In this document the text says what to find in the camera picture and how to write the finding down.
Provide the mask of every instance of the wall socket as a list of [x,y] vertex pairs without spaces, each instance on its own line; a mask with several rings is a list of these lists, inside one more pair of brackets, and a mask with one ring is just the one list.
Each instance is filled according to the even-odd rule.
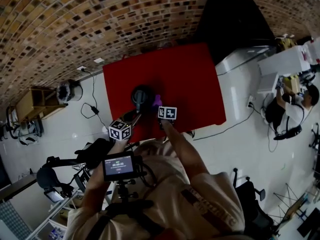
[[248,98],[248,102],[246,103],[246,108],[250,109],[251,107],[249,107],[249,103],[253,103],[254,97],[252,95],[249,96]]

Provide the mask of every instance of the red table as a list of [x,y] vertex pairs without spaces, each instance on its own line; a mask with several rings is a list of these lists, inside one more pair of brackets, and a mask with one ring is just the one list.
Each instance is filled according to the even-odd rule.
[[[226,121],[215,65],[205,43],[129,57],[105,65],[103,74],[114,120],[134,109],[133,89],[147,85],[161,95],[163,106],[177,107],[174,126],[181,133]],[[130,142],[165,135],[157,113],[142,116],[133,132]]]

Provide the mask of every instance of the beige t-shirt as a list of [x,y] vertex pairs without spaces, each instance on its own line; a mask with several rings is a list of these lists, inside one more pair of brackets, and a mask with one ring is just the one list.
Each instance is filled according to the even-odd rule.
[[[184,233],[187,239],[250,239],[234,235],[243,233],[245,219],[238,196],[225,172],[217,175],[202,173],[189,182],[178,158],[147,156],[143,162],[153,170],[157,177],[157,186],[148,188],[140,179],[136,179],[136,184],[127,185],[127,188],[129,193],[136,191],[140,199],[154,202],[154,206],[144,210],[144,214],[155,223],[164,228],[177,229]],[[152,182],[150,175],[145,179]],[[112,202],[121,202],[116,189]],[[86,239],[98,219],[105,213],[95,213],[87,208],[70,211],[64,239]],[[109,221],[99,239],[149,238],[150,234],[136,220],[127,215],[117,215]]]

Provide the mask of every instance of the white floor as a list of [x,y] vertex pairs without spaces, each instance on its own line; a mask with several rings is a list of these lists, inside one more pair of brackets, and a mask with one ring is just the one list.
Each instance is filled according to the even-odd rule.
[[[227,121],[220,126],[212,125],[197,129],[194,139],[220,133],[246,119],[252,112],[252,109],[246,108],[250,94],[255,98],[256,109],[260,110],[264,97],[256,94],[259,82],[260,71],[256,59],[219,76]],[[315,85],[320,87],[319,77]],[[12,182],[17,181],[22,173],[26,174],[29,168],[36,172],[46,162],[47,157],[75,158],[74,152],[82,149],[87,142],[107,137],[102,132],[103,125],[97,116],[86,119],[80,113],[84,102],[94,105],[93,79],[83,81],[82,87],[84,94],[80,101],[69,102],[68,107],[43,121],[45,133],[37,144],[22,146],[13,139],[0,143],[1,158]],[[100,117],[108,125],[112,119],[102,74],[95,76],[94,95]],[[208,102],[215,102],[214,97]],[[289,140],[279,141],[273,153],[268,149],[268,127],[256,112],[249,120],[225,133],[194,140],[192,144],[199,151],[212,174],[221,171],[231,174],[236,167],[240,175],[249,175],[257,189],[266,190],[266,199],[261,203],[261,207],[272,213],[280,202],[273,195],[274,192],[284,194],[285,183],[288,183],[299,196],[312,180],[315,154],[308,145],[312,141],[311,127],[319,121],[319,108],[318,104],[312,110],[302,125],[301,134]],[[90,109],[83,109],[83,113],[90,116],[92,112]],[[273,137],[273,133],[270,132],[272,150],[277,144]],[[59,180],[64,183],[68,183],[76,172],[69,167],[60,167],[55,170]],[[24,199],[16,201],[20,204],[21,202],[27,205]]]

